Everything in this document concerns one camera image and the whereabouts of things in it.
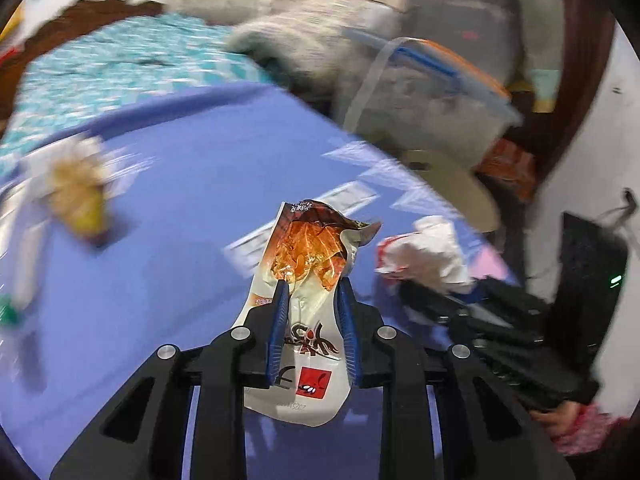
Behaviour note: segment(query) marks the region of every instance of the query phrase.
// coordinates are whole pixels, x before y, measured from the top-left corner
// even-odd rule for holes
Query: brown wooden headboard
[[[22,72],[41,54],[88,34],[97,28],[131,16],[157,16],[162,4],[143,2],[130,4],[124,0],[79,0],[62,14],[45,23],[29,38],[24,51],[0,66],[0,137],[4,133],[2,122],[14,108],[14,99]]]
[[[609,60],[616,20],[605,0],[564,0],[564,59],[556,108],[531,110],[531,94],[514,94],[524,124],[505,137],[536,157],[538,183],[549,176],[586,117]]]

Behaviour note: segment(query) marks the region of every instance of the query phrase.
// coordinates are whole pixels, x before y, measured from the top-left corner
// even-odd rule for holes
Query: blue tabletop
[[[394,176],[396,167],[379,171],[389,164],[382,153],[275,87],[189,90],[110,112],[58,137],[80,131],[100,135],[108,150],[144,158],[147,169],[113,199],[122,232],[103,250],[50,225],[40,296],[20,329],[22,369],[14,381],[0,378],[0,422],[43,479],[156,348],[202,346],[229,329],[250,278],[224,249],[273,220],[281,202],[316,198],[348,182],[369,189],[374,200],[351,217],[383,225],[358,252],[351,283],[386,322],[418,337],[430,334],[408,321],[374,273],[376,243],[411,231],[428,214],[454,222],[468,262],[484,243],[427,186],[409,173]],[[379,390],[353,390],[320,428],[246,410],[249,478],[311,470],[334,480],[373,480],[381,420]]]

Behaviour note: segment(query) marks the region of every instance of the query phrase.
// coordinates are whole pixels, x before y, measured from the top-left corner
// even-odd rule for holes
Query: snack wrapper
[[[52,165],[49,206],[76,236],[99,243],[110,226],[102,168],[95,157],[76,157]]]
[[[365,224],[315,200],[283,203],[234,326],[271,302],[289,283],[289,320],[280,371],[268,390],[246,388],[244,405],[263,415],[320,426],[334,418],[351,389],[344,342],[334,314],[335,286],[353,267],[358,247],[380,223]]]

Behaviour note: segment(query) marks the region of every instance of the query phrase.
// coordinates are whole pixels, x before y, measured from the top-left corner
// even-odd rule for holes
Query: plastic food packaging
[[[442,216],[414,222],[413,233],[385,238],[378,245],[376,272],[395,280],[414,280],[441,294],[466,294],[474,286],[453,224]]]
[[[502,85],[522,52],[518,0],[405,0],[402,36],[424,38],[464,57]]]
[[[358,247],[379,228],[378,222],[350,220],[314,200],[282,204],[249,297],[234,323],[242,325],[250,309],[269,303],[278,280],[289,283],[280,371],[268,390],[245,390],[246,407],[306,426],[320,426],[338,412],[351,385],[335,320],[335,285],[350,272]]]
[[[486,154],[479,173],[484,173],[510,189],[520,200],[529,202],[536,187],[533,155],[507,139],[500,139]]]
[[[60,160],[52,165],[47,198],[54,215],[73,234],[96,243],[110,226],[101,173],[100,163],[93,157]]]
[[[348,132],[388,137],[405,150],[435,150],[469,169],[508,126],[521,123],[500,83],[441,45],[344,33],[353,48],[332,116]]]

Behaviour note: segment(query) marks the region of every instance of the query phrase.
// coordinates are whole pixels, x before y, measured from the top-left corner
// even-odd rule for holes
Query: teal bedsheet
[[[0,175],[56,131],[187,86],[270,82],[250,58],[224,51],[231,27],[178,14],[136,16],[69,41],[30,63],[0,146]]]

